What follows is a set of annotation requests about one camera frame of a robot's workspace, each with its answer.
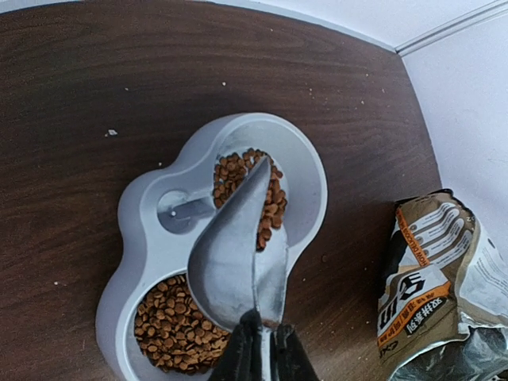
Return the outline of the brown white pet food bag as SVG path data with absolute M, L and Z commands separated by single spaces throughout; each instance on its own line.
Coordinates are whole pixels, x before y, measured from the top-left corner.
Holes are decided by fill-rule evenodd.
M 504 379 L 507 254 L 449 189 L 394 215 L 376 323 L 384 379 Z

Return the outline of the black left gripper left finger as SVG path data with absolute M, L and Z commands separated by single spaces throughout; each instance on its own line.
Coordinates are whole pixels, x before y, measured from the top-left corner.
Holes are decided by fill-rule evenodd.
M 260 315 L 256 310 L 252 309 L 241 317 L 209 381 L 262 379 L 260 328 Z

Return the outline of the silver metal scoop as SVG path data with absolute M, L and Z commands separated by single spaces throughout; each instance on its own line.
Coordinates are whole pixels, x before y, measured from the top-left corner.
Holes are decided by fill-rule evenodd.
M 215 325 L 233 331 L 246 312 L 254 309 L 259 313 L 262 380 L 272 380 L 271 334 L 283 320 L 287 263 L 284 231 L 275 234 L 262 252 L 242 245 L 240 238 L 222 243 L 216 236 L 201 234 L 188 260 L 191 295 Z

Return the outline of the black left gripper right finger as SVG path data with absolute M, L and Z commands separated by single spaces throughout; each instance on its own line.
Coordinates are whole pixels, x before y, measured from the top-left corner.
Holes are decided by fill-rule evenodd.
M 280 325 L 271 334 L 271 379 L 280 381 L 318 381 L 295 328 Z

